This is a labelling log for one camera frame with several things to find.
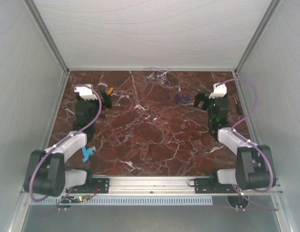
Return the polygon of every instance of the small tool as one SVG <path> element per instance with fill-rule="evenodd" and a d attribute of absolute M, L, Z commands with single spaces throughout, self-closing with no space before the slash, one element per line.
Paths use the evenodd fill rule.
<path fill-rule="evenodd" d="M 75 115 L 75 113 L 72 110 L 68 109 L 66 106 L 63 109 L 66 110 L 67 112 L 71 113 L 72 115 Z"/>
<path fill-rule="evenodd" d="M 242 110 L 241 110 L 240 105 L 237 103 L 235 96 L 233 96 L 233 98 L 234 98 L 235 103 L 236 103 L 236 109 L 237 109 L 238 114 L 242 115 Z"/>
<path fill-rule="evenodd" d="M 102 117 L 119 117 L 119 116 L 114 116 L 114 115 L 106 115 L 106 114 L 101 114 Z"/>
<path fill-rule="evenodd" d="M 111 95 L 113 93 L 113 87 L 110 88 L 110 90 L 108 91 L 107 95 Z"/>
<path fill-rule="evenodd" d="M 114 116 L 114 115 L 105 115 L 106 117 L 119 117 L 119 116 Z"/>

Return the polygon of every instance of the wire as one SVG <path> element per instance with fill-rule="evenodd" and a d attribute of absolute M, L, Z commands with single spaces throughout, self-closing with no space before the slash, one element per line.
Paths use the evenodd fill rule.
<path fill-rule="evenodd" d="M 92 87 L 89 87 L 87 85 L 78 85 L 78 86 L 82 86 L 82 87 L 87 87 L 89 89 L 92 90 L 92 92 L 94 93 L 94 95 L 97 97 L 97 100 L 99 102 L 99 108 L 98 108 L 98 112 L 96 114 L 96 116 L 94 117 L 94 119 L 89 123 L 87 124 L 86 126 L 84 126 L 83 128 L 81 128 L 80 130 L 78 130 L 76 133 L 72 134 L 71 136 L 67 136 L 65 137 L 63 140 L 61 140 L 57 145 L 53 145 L 53 147 L 44 155 L 44 157 L 42 157 L 42 159 L 40 160 L 40 162 L 38 163 L 38 165 L 36 166 L 34 172 L 33 172 L 33 175 L 30 179 L 30 198 L 34 201 L 34 202 L 40 202 L 40 201 L 43 201 L 44 199 L 46 199 L 47 197 L 49 196 L 44 196 L 43 198 L 40 198 L 40 199 L 37 199 L 34 197 L 34 194 L 33 194 L 33 183 L 34 183 L 34 180 L 35 180 L 35 177 L 40 169 L 40 167 L 42 166 L 42 164 L 44 163 L 44 161 L 48 158 L 48 156 L 50 156 L 52 154 L 52 152 L 54 150 L 57 149 L 58 146 L 60 146 L 61 144 L 65 143 L 66 141 L 68 141 L 69 139 L 73 138 L 75 135 L 77 134 L 80 134 L 82 131 L 84 131 L 85 129 L 87 129 L 89 126 L 91 126 L 97 119 L 98 119 L 98 116 L 101 114 L 101 111 L 102 111 L 102 100 L 100 98 L 100 96 L 98 95 L 98 93 L 92 88 Z"/>
<path fill-rule="evenodd" d="M 227 205 L 224 205 L 224 204 L 214 204 L 214 205 L 211 205 L 211 207 L 233 209 L 233 210 L 236 210 L 237 212 L 245 212 L 245 211 L 251 211 L 251 210 L 264 210 L 264 209 L 259 209 L 259 208 L 249 208 L 249 209 L 247 209 L 247 208 L 241 208 L 241 207 L 232 207 L 231 205 L 227 206 Z"/>
<path fill-rule="evenodd" d="M 155 166 L 157 166 L 157 167 L 158 167 L 158 165 L 157 165 L 156 162 L 154 161 L 154 157 L 153 157 L 153 154 L 152 154 L 152 151 L 151 151 L 151 147 L 150 147 L 150 146 L 151 146 L 158 138 L 160 138 L 160 137 L 161 137 L 160 135 L 159 135 L 158 137 L 156 137 L 156 139 L 153 140 L 153 141 L 149 144 L 149 146 L 148 146 L 150 155 L 151 155 L 151 157 L 152 157 L 152 162 L 153 162 L 153 164 L 154 164 Z"/>
<path fill-rule="evenodd" d="M 254 90 L 254 92 L 255 92 L 255 104 L 254 104 L 252 110 L 249 112 L 249 114 L 245 115 L 244 118 L 242 118 L 241 120 L 239 120 L 238 122 L 236 122 L 236 123 L 232 126 L 232 130 L 233 130 L 238 124 L 242 123 L 244 120 L 246 120 L 247 118 L 249 118 L 249 117 L 254 113 L 254 111 L 256 110 L 256 107 L 257 107 L 257 103 L 258 103 L 258 94 L 257 94 L 257 89 L 256 89 L 256 87 L 255 87 L 255 84 L 254 84 L 252 81 L 250 81 L 250 80 L 248 80 L 248 79 L 245 79 L 245 78 L 234 78 L 234 79 L 229 79 L 229 80 L 227 80 L 227 81 L 223 81 L 223 82 L 217 84 L 217 86 L 223 85 L 223 84 L 228 83 L 228 82 L 231 82 L 231 81 L 245 81 L 245 82 L 247 82 L 247 83 L 249 83 L 249 84 L 251 85 L 251 87 L 253 88 L 253 90 Z"/>
<path fill-rule="evenodd" d="M 153 80 L 153 81 L 157 82 L 161 87 L 173 88 L 176 85 L 176 82 L 174 80 L 172 80 L 176 76 L 170 72 L 170 69 L 158 69 L 155 67 L 149 67 L 149 68 L 143 69 L 142 72 L 146 69 L 150 69 L 151 71 L 152 71 L 152 69 L 157 70 L 156 75 L 154 73 L 152 73 L 149 76 L 145 76 L 145 78 L 147 78 L 148 80 Z M 172 74 L 174 77 L 168 78 L 168 76 L 167 76 L 168 74 Z"/>
<path fill-rule="evenodd" d="M 94 194 L 92 196 L 90 196 L 88 198 L 88 200 L 92 199 L 97 194 L 97 192 L 98 192 L 98 185 L 95 185 L 95 192 L 94 192 Z"/>
<path fill-rule="evenodd" d="M 238 190 L 237 186 L 236 185 L 232 185 L 233 189 L 245 200 L 247 200 L 248 202 L 258 206 L 258 207 L 261 207 L 262 209 L 265 209 L 265 210 L 269 210 L 269 211 L 278 211 L 278 209 L 276 208 L 270 208 L 270 207 L 267 207 L 267 206 L 263 206 L 263 205 L 260 205 L 252 200 L 249 199 L 249 197 L 246 197 L 241 191 Z"/>
<path fill-rule="evenodd" d="M 269 173 L 270 173 L 270 183 L 269 185 L 267 186 L 266 189 L 264 190 L 258 190 L 258 189 L 254 189 L 254 191 L 256 192 L 268 192 L 271 187 L 272 187 L 272 184 L 273 184 L 273 171 L 272 171 L 272 168 L 271 168 L 271 165 L 270 165 L 270 162 L 269 160 L 267 159 L 267 157 L 265 156 L 265 154 L 263 153 L 263 151 L 261 149 L 259 149 L 254 143 L 252 143 L 250 140 L 246 139 L 245 137 L 243 137 L 241 134 L 239 134 L 236 130 L 235 130 L 235 127 L 240 124 L 241 122 L 243 122 L 244 120 L 246 120 L 248 117 L 250 117 L 254 111 L 256 110 L 256 106 L 257 106 L 257 103 L 258 103 L 258 94 L 257 94 L 257 89 L 255 87 L 255 84 L 253 82 L 251 82 L 250 80 L 247 80 L 245 78 L 234 78 L 234 79 L 230 79 L 230 80 L 227 80 L 227 81 L 223 81 L 219 84 L 217 84 L 217 86 L 220 86 L 220 85 L 223 85 L 225 83 L 228 83 L 228 82 L 231 82 L 231 81 L 245 81 L 247 83 L 249 83 L 254 92 L 255 92 L 255 103 L 254 103 L 254 106 L 252 108 L 252 110 L 249 112 L 248 115 L 246 115 L 244 118 L 242 118 L 241 120 L 239 120 L 238 122 L 236 122 L 233 126 L 232 126 L 232 133 L 237 136 L 239 139 L 241 139 L 244 143 L 247 143 L 248 145 L 252 146 L 256 151 L 258 151 L 258 153 L 262 156 L 263 160 L 265 161 L 268 169 L 269 169 Z"/>
<path fill-rule="evenodd" d="M 226 80 L 226 81 L 223 81 L 219 84 L 217 84 L 216 86 L 220 86 L 220 85 L 223 85 L 225 83 L 228 83 L 228 82 L 232 82 L 232 81 L 245 81 L 247 83 L 249 83 L 254 92 L 255 92 L 255 103 L 254 103 L 254 106 L 252 108 L 252 110 L 241 120 L 239 120 L 238 122 L 236 122 L 233 126 L 232 126 L 232 133 L 237 136 L 239 139 L 241 139 L 243 142 L 247 143 L 248 145 L 250 145 L 251 147 L 253 147 L 263 158 L 263 160 L 265 161 L 268 169 L 269 169 L 269 173 L 270 173 L 270 182 L 269 182 L 269 185 L 267 186 L 267 188 L 265 188 L 264 190 L 258 190 L 258 189 L 253 189 L 254 191 L 256 192 L 268 192 L 272 185 L 273 185 L 273 171 L 272 171 L 272 167 L 270 165 L 270 161 L 267 159 L 267 157 L 265 156 L 265 154 L 263 153 L 263 151 L 261 149 L 259 149 L 254 143 L 252 143 L 250 140 L 246 139 L 245 137 L 243 137 L 241 134 L 239 134 L 236 130 L 235 130 L 235 127 L 242 123 L 244 120 L 246 120 L 248 117 L 250 117 L 254 111 L 256 110 L 256 107 L 257 107 L 257 103 L 258 103 L 258 94 L 257 94 L 257 89 L 256 89 L 256 86 L 253 82 L 251 82 L 250 80 L 248 79 L 245 79 L 245 78 L 234 78 L 234 79 L 230 79 L 230 80 Z M 254 205 L 257 205 L 263 209 L 266 209 L 266 210 L 271 210 L 271 211 L 277 211 L 278 209 L 275 209 L 275 208 L 269 208 L 269 207 L 266 207 L 266 206 L 263 206 L 263 205 L 259 205 L 257 203 L 255 203 L 254 201 L 250 200 L 249 198 L 247 198 L 246 196 L 244 196 L 238 189 L 237 189 L 237 186 L 233 186 L 234 190 L 241 195 L 241 197 L 245 200 L 247 200 L 248 202 L 254 204 Z"/>
<path fill-rule="evenodd" d="M 188 105 L 192 102 L 192 99 L 188 97 L 187 95 L 182 94 L 181 91 L 179 91 L 176 96 L 175 96 L 177 104 L 183 104 L 183 105 Z"/>
<path fill-rule="evenodd" d="M 46 211 L 44 211 L 43 213 L 41 213 L 40 215 L 38 215 L 37 217 L 35 217 L 35 219 L 37 219 L 37 218 L 39 218 L 39 217 L 42 217 L 42 216 L 45 216 L 45 215 L 47 215 L 47 214 L 49 214 L 49 213 L 55 211 L 55 210 L 56 210 L 56 207 L 57 207 L 59 204 L 61 204 L 61 203 L 68 197 L 68 195 L 69 195 L 72 191 L 73 191 L 73 188 L 70 188 L 70 189 L 68 190 L 67 194 L 66 194 L 64 197 L 62 197 L 62 199 L 61 199 L 59 202 L 57 202 L 51 209 L 46 210 Z"/>

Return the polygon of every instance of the metal edge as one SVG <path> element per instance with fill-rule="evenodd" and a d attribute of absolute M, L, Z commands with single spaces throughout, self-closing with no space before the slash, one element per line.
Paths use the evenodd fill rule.
<path fill-rule="evenodd" d="M 21 193 L 10 219 L 7 232 L 21 232 L 29 205 L 30 196 Z"/>
<path fill-rule="evenodd" d="M 55 205 L 60 197 L 45 199 L 41 202 L 31 201 L 30 205 Z M 60 203 L 60 205 L 213 205 L 212 196 L 106 196 L 96 195 L 86 202 Z"/>
<path fill-rule="evenodd" d="M 64 72 L 62 74 L 61 79 L 60 79 L 59 86 L 61 86 L 61 88 L 60 88 L 60 91 L 59 91 L 59 94 L 58 94 L 58 97 L 57 97 L 58 101 L 55 104 L 55 107 L 52 111 L 53 112 L 53 117 L 49 122 L 49 125 L 47 127 L 47 132 L 46 132 L 45 137 L 44 137 L 44 145 L 43 145 L 44 149 L 47 148 L 47 146 L 49 144 L 49 140 L 51 138 L 51 134 L 52 134 L 52 130 L 53 130 L 53 127 L 54 127 L 54 124 L 55 124 L 55 120 L 57 119 L 58 111 L 59 111 L 59 108 L 60 108 L 60 104 L 61 104 L 61 101 L 62 101 L 62 97 L 63 97 L 64 91 L 65 91 L 65 87 L 66 87 L 69 75 L 70 75 L 70 72 L 66 72 L 66 73 Z"/>
<path fill-rule="evenodd" d="M 122 68 L 108 68 L 108 67 L 101 67 L 101 68 L 70 68 L 70 71 L 142 71 L 145 68 L 140 67 L 122 67 Z M 168 69 L 171 71 L 178 71 L 178 72 L 232 72 L 234 71 L 233 68 L 159 68 L 158 69 Z"/>
<path fill-rule="evenodd" d="M 47 44 L 49 45 L 54 57 L 57 59 L 59 65 L 61 66 L 61 68 L 63 69 L 64 72 L 68 72 L 68 68 L 63 60 L 63 57 L 61 56 L 53 38 L 50 35 L 49 30 L 47 29 L 35 3 L 33 2 L 33 0 L 24 0 L 25 5 L 27 6 L 30 14 L 32 15 L 32 17 L 34 18 L 39 30 L 41 31 L 41 33 L 43 34 L 43 37 L 45 38 Z"/>
<path fill-rule="evenodd" d="M 59 82 L 59 86 L 61 86 L 61 88 L 57 97 L 58 101 L 55 104 L 55 107 L 53 109 L 54 115 L 49 122 L 48 129 L 43 140 L 45 141 L 43 145 L 44 148 L 48 146 L 69 75 L 70 72 L 63 72 L 61 75 L 60 82 Z M 30 204 L 30 195 L 28 193 L 21 191 L 13 215 L 10 219 L 7 232 L 20 232 L 22 230 L 22 226 L 26 217 L 29 204 Z"/>
<path fill-rule="evenodd" d="M 243 68 L 249 54 L 251 53 L 252 49 L 254 48 L 254 46 L 256 45 L 257 41 L 259 40 L 259 38 L 261 37 L 261 35 L 263 34 L 267 24 L 269 23 L 272 15 L 274 14 L 277 6 L 279 5 L 281 0 L 272 0 L 270 5 L 268 6 L 261 22 L 259 23 L 259 25 L 257 26 L 251 40 L 248 43 L 248 46 L 246 48 L 246 50 L 244 51 L 242 57 L 240 58 L 240 61 L 236 67 L 236 71 L 240 72 L 240 70 Z"/>
<path fill-rule="evenodd" d="M 236 193 L 205 193 L 196 194 L 194 187 L 188 185 L 194 178 L 208 178 L 208 176 L 101 176 L 94 178 L 109 178 L 109 193 L 104 196 L 237 196 Z M 244 193 L 253 195 L 277 195 L 280 187 L 273 188 L 268 193 L 245 190 Z M 72 193 L 72 196 L 90 193 Z"/>
<path fill-rule="evenodd" d="M 234 78 L 239 78 L 239 74 L 233 72 L 233 77 Z M 235 81 L 235 84 L 236 84 L 236 88 L 237 88 L 239 98 L 240 98 L 240 102 L 241 102 L 241 105 L 242 105 L 242 110 L 243 110 L 245 115 L 248 115 L 249 109 L 248 109 L 248 105 L 246 103 L 246 98 L 245 98 L 244 93 L 242 91 L 240 82 Z M 254 124 L 253 124 L 251 118 L 248 118 L 246 120 L 246 122 L 247 122 L 247 126 L 248 126 L 248 129 L 249 129 L 249 133 L 250 133 L 252 141 L 254 141 L 256 143 L 260 143 L 260 139 L 259 139 L 259 137 L 256 133 L 256 128 L 254 127 Z M 274 195 L 271 196 L 271 200 L 272 200 L 272 203 L 273 203 L 274 207 L 276 207 L 278 209 L 278 211 L 276 211 L 276 216 L 277 216 L 278 224 L 279 224 L 279 227 L 280 227 L 281 231 L 282 232 L 291 232 L 292 230 L 291 230 L 291 227 L 290 227 L 289 222 L 287 220 L 286 213 L 284 211 L 280 196 L 278 196 L 278 194 L 274 194 Z"/>

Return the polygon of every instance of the marble surface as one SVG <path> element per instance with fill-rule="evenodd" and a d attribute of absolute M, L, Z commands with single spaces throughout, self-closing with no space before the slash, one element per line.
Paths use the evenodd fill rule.
<path fill-rule="evenodd" d="M 99 118 L 96 134 L 89 143 L 98 153 L 82 161 L 81 150 L 66 168 L 87 168 L 106 175 L 209 175 L 216 169 L 235 167 L 236 156 L 208 132 L 208 115 L 193 107 L 198 91 L 210 93 L 212 85 L 233 78 L 231 72 L 171 72 L 171 88 L 159 85 L 155 71 L 73 71 L 61 101 L 50 145 L 72 130 L 75 109 L 73 85 L 91 83 L 96 90 L 115 89 L 113 108 Z M 177 98 L 181 88 L 182 97 Z M 238 115 L 233 96 L 239 102 L 236 86 L 227 83 L 229 122 Z M 249 137 L 245 123 L 237 130 Z"/>

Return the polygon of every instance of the white wall panel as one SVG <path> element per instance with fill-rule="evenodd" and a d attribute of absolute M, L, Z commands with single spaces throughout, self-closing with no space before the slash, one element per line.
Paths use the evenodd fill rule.
<path fill-rule="evenodd" d="M 235 68 L 270 0 L 35 0 L 69 68 Z"/>
<path fill-rule="evenodd" d="M 61 76 L 24 2 L 0 0 L 0 232 L 9 224 L 31 151 L 47 139 Z"/>
<path fill-rule="evenodd" d="M 253 116 L 259 140 L 272 149 L 288 219 L 300 231 L 300 0 L 282 0 L 240 71 L 256 83 Z M 242 85 L 249 108 L 254 96 Z"/>

